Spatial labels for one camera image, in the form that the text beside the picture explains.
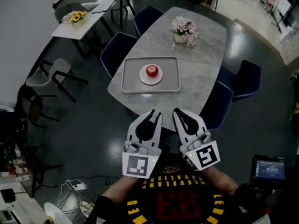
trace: dark floor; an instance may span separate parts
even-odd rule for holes
[[[238,72],[242,60],[247,59],[262,68],[260,91],[233,103],[223,126],[212,133],[221,155],[221,162],[216,167],[239,184],[248,183],[255,154],[285,157],[290,168],[298,145],[289,122],[293,90],[283,61],[241,25],[204,7],[186,0],[133,0],[136,12],[147,5],[163,12],[173,6],[182,7],[220,23],[228,31],[223,66]],[[105,15],[115,33],[120,31],[118,16],[119,13],[114,15],[116,23],[110,20],[109,14]],[[136,36],[132,19],[129,13],[122,31]],[[100,22],[96,30],[103,42],[110,39]],[[53,62],[60,57],[73,65],[74,75],[88,80],[89,84],[66,80],[64,85],[77,102],[72,103],[61,93],[60,98],[47,98],[46,103],[50,106],[47,113],[59,117],[60,122],[44,121],[48,130],[29,128],[31,146],[45,143],[44,150],[38,151],[42,161],[64,165],[49,171],[45,177],[46,185],[58,184],[58,188],[44,187],[36,192],[36,200],[41,206],[45,202],[57,204],[60,185],[67,179],[94,175],[120,177],[124,141],[128,126],[135,117],[107,92],[110,78],[94,56],[83,59],[70,40],[57,39],[44,58]],[[169,142],[175,151],[178,138],[175,135],[163,136],[161,142]],[[91,198],[105,186],[103,178],[82,181],[88,186],[83,193]],[[68,189],[64,186],[63,190],[65,196]],[[274,204],[277,196],[270,198],[269,204]]]

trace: jersey number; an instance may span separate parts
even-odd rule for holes
[[[160,192],[157,195],[157,218],[159,220],[191,219],[200,217],[200,215],[196,195],[191,190]]]

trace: paper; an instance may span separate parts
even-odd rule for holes
[[[98,6],[96,6],[93,9],[92,13],[102,13],[102,12],[109,10],[109,8],[112,6],[114,1],[115,0],[106,0],[106,1],[101,2]]]

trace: desk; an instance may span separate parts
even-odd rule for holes
[[[171,23],[176,16],[189,18],[197,25],[199,35],[195,47],[176,45],[171,49],[174,44]],[[121,91],[122,63],[108,86],[108,92],[139,115],[156,109],[163,114],[163,127],[175,130],[172,121],[175,108],[200,114],[204,107],[221,67],[226,37],[226,29],[218,23],[197,13],[173,7],[139,38],[127,57],[176,56],[181,90],[177,93],[124,94]]]
[[[87,19],[81,27],[71,27],[71,25],[68,24],[60,24],[52,33],[52,36],[71,39],[82,57],[85,57],[86,54],[83,52],[77,41],[81,40],[84,37],[92,52],[96,55],[99,62],[101,63],[100,58],[98,57],[97,52],[95,51],[95,48],[93,47],[89,38],[86,36],[86,33],[95,25],[98,20],[102,22],[111,37],[114,37],[114,33],[103,18],[105,12],[92,14],[94,9],[88,12]]]

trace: white plate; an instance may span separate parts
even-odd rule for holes
[[[157,84],[159,83],[161,80],[162,80],[162,77],[163,77],[163,71],[161,69],[160,66],[158,65],[155,65],[158,67],[158,75],[155,77],[155,78],[152,78],[152,77],[149,77],[147,74],[146,74],[146,68],[150,65],[154,65],[154,64],[148,64],[148,65],[145,65],[141,68],[140,72],[139,72],[139,77],[141,79],[141,81],[145,84],[148,84],[148,85],[154,85],[154,84]]]
[[[45,203],[43,206],[47,216],[50,216],[55,224],[72,224],[70,219],[56,206]]]

